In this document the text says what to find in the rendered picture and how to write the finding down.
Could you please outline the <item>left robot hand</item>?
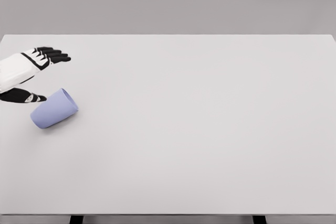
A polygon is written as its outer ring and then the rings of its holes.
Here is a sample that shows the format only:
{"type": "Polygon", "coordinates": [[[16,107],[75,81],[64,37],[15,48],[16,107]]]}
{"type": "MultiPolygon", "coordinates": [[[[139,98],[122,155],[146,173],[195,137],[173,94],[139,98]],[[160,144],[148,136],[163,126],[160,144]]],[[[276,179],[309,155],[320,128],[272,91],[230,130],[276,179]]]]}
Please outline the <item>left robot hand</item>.
{"type": "Polygon", "coordinates": [[[21,104],[46,101],[45,96],[17,86],[47,67],[69,61],[67,53],[53,47],[35,47],[0,60],[0,101],[21,104]]]}

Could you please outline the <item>lavender plastic cup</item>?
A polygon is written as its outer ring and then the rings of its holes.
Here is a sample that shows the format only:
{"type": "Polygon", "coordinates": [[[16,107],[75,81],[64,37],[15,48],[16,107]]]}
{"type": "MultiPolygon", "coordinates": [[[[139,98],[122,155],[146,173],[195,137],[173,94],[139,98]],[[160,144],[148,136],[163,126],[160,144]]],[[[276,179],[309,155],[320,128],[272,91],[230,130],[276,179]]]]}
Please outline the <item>lavender plastic cup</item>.
{"type": "Polygon", "coordinates": [[[30,114],[30,118],[38,128],[45,129],[74,115],[78,110],[73,98],[61,88],[42,102],[30,114]]]}

